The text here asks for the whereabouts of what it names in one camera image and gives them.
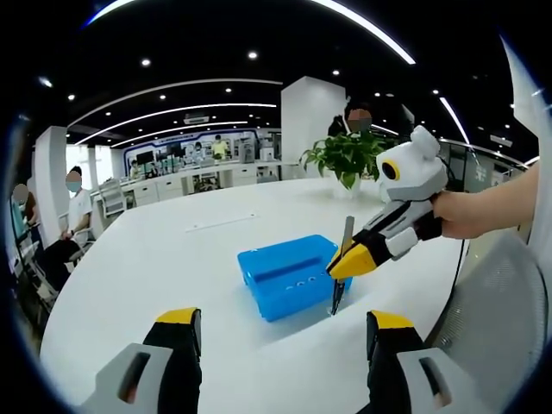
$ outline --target human arm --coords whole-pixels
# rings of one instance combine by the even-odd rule
[[[521,176],[482,192],[443,192],[433,201],[443,219],[442,233],[455,239],[472,239],[497,229],[508,229],[533,218],[539,165]]]

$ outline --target black hair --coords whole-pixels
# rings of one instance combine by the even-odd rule
[[[83,176],[83,170],[80,169],[80,166],[74,166],[69,173],[72,173],[73,171],[78,173],[81,177]]]

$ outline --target white cabinet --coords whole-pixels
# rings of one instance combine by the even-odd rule
[[[135,200],[137,206],[142,206],[151,203],[157,203],[159,201],[159,194],[157,193],[157,186],[155,183],[144,183],[143,185],[135,188]]]
[[[234,187],[251,184],[257,184],[257,166],[245,166],[232,172],[232,185]]]
[[[157,192],[160,201],[184,196],[182,179],[171,176],[160,179],[157,182]]]

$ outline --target white desk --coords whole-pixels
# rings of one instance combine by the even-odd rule
[[[366,312],[409,317],[422,337],[447,302],[461,243],[435,239],[356,278],[340,311],[320,304],[267,323],[244,285],[243,250],[321,234],[340,242],[382,206],[363,182],[355,201],[332,197],[332,179],[211,191],[124,212],[92,246],[61,292],[41,347],[62,396],[82,403],[94,376],[157,316],[202,309],[200,413],[357,412],[368,401]]]

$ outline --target computer screen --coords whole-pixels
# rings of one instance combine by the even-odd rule
[[[136,155],[136,161],[139,165],[147,164],[148,162],[151,162],[154,160],[154,152],[148,151],[147,153],[138,154]]]

